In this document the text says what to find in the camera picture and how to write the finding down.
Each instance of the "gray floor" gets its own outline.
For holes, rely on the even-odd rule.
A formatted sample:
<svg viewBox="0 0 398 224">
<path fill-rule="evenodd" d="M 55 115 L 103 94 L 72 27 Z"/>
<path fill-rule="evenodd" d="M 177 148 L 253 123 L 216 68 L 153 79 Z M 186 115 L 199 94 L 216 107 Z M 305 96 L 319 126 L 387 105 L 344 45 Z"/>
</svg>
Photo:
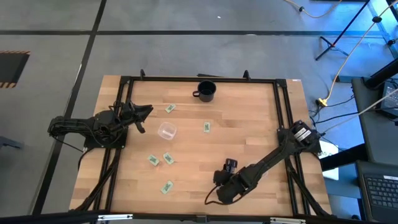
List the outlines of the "gray floor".
<svg viewBox="0 0 398 224">
<path fill-rule="evenodd" d="M 313 14 L 320 14 L 333 4 L 297 2 Z M 379 11 L 382 6 L 379 1 L 374 2 Z M 90 30 L 99 4 L 100 0 L 5 0 L 0 3 L 0 29 Z M 342 30 L 361 5 L 344 2 L 330 15 L 316 20 L 299 14 L 283 0 L 206 0 L 200 3 L 193 0 L 108 0 L 99 29 Z M 365 9 L 350 30 L 365 31 L 371 18 L 369 10 Z M 389 31 L 395 29 L 396 22 L 392 19 L 385 19 L 383 23 L 389 25 Z M 349 52 L 358 40 L 357 37 L 344 37 L 338 46 Z M 0 151 L 2 217 L 29 213 L 53 143 L 47 134 L 48 123 L 65 109 L 87 41 L 85 35 L 0 35 L 0 50 L 32 52 L 17 87 L 0 89 L 0 135 L 25 143 L 22 150 L 4 147 Z M 314 100 L 327 95 L 331 79 L 345 59 L 339 52 L 329 52 L 320 61 L 314 61 L 325 47 L 317 36 L 97 36 L 73 117 L 93 114 L 103 75 L 138 75 L 140 68 L 149 76 L 208 73 L 241 77 L 248 69 L 251 76 L 257 78 L 299 78 L 305 88 L 308 108 L 314 110 Z M 392 59 L 382 38 L 369 37 L 358 47 L 341 74 L 366 77 Z M 347 100 L 351 95 L 350 84 L 338 83 L 328 103 Z M 320 120 L 351 111 L 356 111 L 354 101 L 323 110 Z M 325 130 L 343 119 L 324 123 L 318 129 Z M 363 142 L 357 119 L 331 130 L 325 137 L 344 148 Z M 81 146 L 82 138 L 67 136 L 66 142 Z M 63 147 L 44 212 L 68 209 L 79 156 L 79 152 Z M 331 196 L 330 200 L 333 213 L 339 217 L 358 214 L 355 200 L 337 196 Z"/>
</svg>

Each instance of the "wooden table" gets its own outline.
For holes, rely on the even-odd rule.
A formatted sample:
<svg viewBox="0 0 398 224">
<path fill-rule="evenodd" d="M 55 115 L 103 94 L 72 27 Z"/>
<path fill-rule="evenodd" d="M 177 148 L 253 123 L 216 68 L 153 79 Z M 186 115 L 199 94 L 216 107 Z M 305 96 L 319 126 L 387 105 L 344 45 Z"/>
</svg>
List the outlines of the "wooden table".
<svg viewBox="0 0 398 224">
<path fill-rule="evenodd" d="M 95 113 L 108 110 L 116 99 L 120 76 L 104 76 Z M 291 216 L 289 188 L 284 161 L 268 171 L 257 188 L 233 205 L 204 205 L 207 193 L 214 187 L 213 173 L 222 169 L 226 158 L 242 166 L 257 162 L 278 146 L 278 119 L 271 84 L 216 83 L 217 92 L 210 103 L 192 97 L 197 82 L 134 82 L 132 101 L 137 105 L 152 104 L 153 112 L 140 134 L 129 128 L 126 147 L 122 150 L 112 212 L 173 213 L 208 215 L 275 215 Z M 308 120 L 308 110 L 300 80 L 287 80 L 294 120 Z M 284 121 L 287 124 L 282 89 Z M 167 113 L 165 108 L 177 107 Z M 173 140 L 157 135 L 163 122 L 178 128 Z M 211 123 L 211 132 L 203 132 L 203 123 Z M 168 165 L 162 155 L 169 152 L 175 162 Z M 153 154 L 160 163 L 154 167 L 147 160 Z M 97 184 L 104 149 L 89 152 L 81 162 L 70 208 L 76 208 Z M 331 212 L 325 182 L 318 159 L 302 153 L 305 182 L 317 202 Z M 172 190 L 164 195 L 160 189 L 171 180 Z M 107 186 L 101 198 L 104 207 Z M 300 191 L 296 186 L 299 211 L 303 211 Z M 216 200 L 216 194 L 209 200 Z"/>
</svg>

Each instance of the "keyboard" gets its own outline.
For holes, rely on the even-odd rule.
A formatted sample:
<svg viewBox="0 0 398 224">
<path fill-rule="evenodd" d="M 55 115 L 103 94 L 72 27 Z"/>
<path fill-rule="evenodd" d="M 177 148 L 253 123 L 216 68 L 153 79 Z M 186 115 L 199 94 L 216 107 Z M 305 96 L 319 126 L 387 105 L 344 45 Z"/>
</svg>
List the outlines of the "keyboard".
<svg viewBox="0 0 398 224">
<path fill-rule="evenodd" d="M 372 206 L 398 210 L 398 181 L 364 176 Z"/>
</svg>

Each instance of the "tripod stand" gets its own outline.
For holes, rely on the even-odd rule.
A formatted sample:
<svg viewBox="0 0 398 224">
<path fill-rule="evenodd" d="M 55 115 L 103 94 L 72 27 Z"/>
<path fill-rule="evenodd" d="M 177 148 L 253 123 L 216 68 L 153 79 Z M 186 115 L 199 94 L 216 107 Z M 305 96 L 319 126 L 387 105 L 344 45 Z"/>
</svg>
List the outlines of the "tripod stand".
<svg viewBox="0 0 398 224">
<path fill-rule="evenodd" d="M 345 56 L 348 56 L 348 54 L 344 51 L 336 47 L 337 42 L 340 40 L 340 38 L 344 35 L 344 33 L 347 31 L 347 29 L 350 27 L 350 25 L 355 21 L 355 19 L 358 17 L 358 15 L 362 12 L 362 10 L 368 5 L 370 0 L 367 0 L 361 9 L 356 13 L 356 15 L 353 17 L 353 19 L 348 23 L 348 25 L 344 28 L 344 30 L 341 32 L 341 34 L 337 37 L 337 39 L 331 43 L 329 40 L 327 40 L 324 37 L 320 37 L 323 41 L 325 41 L 328 44 L 328 48 L 324 50 L 315 60 L 319 60 L 324 54 L 326 54 L 329 50 L 337 50 L 343 53 Z"/>
</svg>

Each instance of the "plastic container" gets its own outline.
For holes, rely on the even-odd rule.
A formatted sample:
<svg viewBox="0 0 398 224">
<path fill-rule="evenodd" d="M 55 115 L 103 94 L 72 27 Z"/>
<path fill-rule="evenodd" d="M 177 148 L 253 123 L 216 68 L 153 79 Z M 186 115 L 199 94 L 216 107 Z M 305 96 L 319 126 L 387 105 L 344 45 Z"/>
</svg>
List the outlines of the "plastic container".
<svg viewBox="0 0 398 224">
<path fill-rule="evenodd" d="M 159 130 L 157 130 L 157 134 L 166 140 L 173 139 L 176 132 L 177 132 L 177 127 L 175 127 L 173 124 L 169 122 L 163 122 L 160 125 Z"/>
</svg>

